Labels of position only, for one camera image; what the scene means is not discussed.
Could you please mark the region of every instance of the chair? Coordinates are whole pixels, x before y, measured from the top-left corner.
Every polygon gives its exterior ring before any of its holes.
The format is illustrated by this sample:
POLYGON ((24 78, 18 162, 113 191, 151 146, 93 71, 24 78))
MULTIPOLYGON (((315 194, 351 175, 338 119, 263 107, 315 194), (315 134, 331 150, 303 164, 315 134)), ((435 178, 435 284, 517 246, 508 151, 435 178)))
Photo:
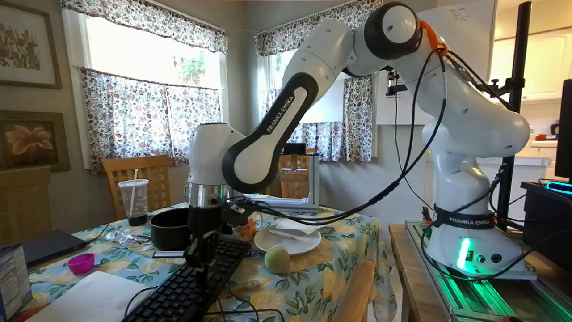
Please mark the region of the chair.
POLYGON ((52 230, 50 166, 0 171, 0 244, 52 230))
POLYGON ((102 159, 102 164, 108 173, 117 219, 126 218, 118 182, 135 178, 136 169, 138 178, 149 178, 149 209, 152 210, 172 205, 168 180, 168 168, 172 166, 172 160, 168 155, 102 159))
POLYGON ((310 157, 308 153, 283 153, 279 160, 281 196, 304 198, 310 194, 310 157))

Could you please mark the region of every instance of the white cup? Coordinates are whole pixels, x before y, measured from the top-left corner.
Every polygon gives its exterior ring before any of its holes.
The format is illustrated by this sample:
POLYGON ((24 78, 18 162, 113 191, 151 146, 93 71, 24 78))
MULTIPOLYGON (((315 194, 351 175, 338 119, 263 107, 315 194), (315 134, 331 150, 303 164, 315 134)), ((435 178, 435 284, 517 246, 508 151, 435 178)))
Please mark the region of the white cup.
POLYGON ((118 182, 129 225, 142 225, 147 221, 147 212, 149 212, 147 185, 149 185, 149 178, 118 182))

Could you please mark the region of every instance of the picture frame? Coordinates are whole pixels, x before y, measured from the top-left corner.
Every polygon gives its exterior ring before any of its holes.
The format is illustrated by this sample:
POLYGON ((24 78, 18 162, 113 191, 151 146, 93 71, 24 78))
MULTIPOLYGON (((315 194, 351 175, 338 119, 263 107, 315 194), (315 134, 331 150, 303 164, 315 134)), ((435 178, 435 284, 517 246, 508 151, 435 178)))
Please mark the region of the picture frame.
POLYGON ((0 85, 61 87, 50 14, 0 1, 0 85))
POLYGON ((0 169, 70 169, 63 112, 0 110, 0 169))

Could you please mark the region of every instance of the robotic arm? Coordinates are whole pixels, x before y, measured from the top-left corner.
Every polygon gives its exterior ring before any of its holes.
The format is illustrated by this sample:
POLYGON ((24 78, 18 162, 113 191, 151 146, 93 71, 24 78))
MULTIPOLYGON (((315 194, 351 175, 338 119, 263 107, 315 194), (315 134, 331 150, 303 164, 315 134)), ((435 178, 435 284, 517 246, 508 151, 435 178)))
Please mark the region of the robotic arm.
POLYGON ((519 257, 521 246, 494 227, 487 198, 478 200, 490 182, 476 157, 517 153, 530 137, 530 125, 521 114, 485 98, 453 62, 442 64, 442 58, 433 55, 435 39, 431 26, 399 1, 379 7, 356 30, 344 21, 326 19, 294 55, 285 73, 286 85, 251 135, 242 137, 227 123, 201 125, 190 162, 195 193, 188 257, 197 262, 210 259, 204 239, 210 239, 222 221, 213 193, 217 185, 229 184, 244 193, 267 187, 276 175, 283 144, 336 76, 342 71, 363 76, 385 66, 397 69, 408 87, 421 82, 419 105, 435 117, 440 117, 442 100, 447 100, 440 123, 433 121, 424 128, 426 139, 437 132, 431 150, 437 164, 438 219, 428 253, 465 275, 496 273, 519 257), (421 76, 431 55, 428 73, 421 76))

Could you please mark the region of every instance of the black keyboard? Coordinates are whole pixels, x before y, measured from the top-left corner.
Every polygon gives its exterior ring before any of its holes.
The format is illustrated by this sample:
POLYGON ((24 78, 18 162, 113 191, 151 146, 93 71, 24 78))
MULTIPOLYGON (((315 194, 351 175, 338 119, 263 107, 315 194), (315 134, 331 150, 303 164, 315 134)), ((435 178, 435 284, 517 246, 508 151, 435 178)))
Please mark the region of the black keyboard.
POLYGON ((249 250, 251 243, 247 241, 220 237, 206 282, 199 282, 197 268, 185 264, 135 307, 124 322, 202 320, 249 250))

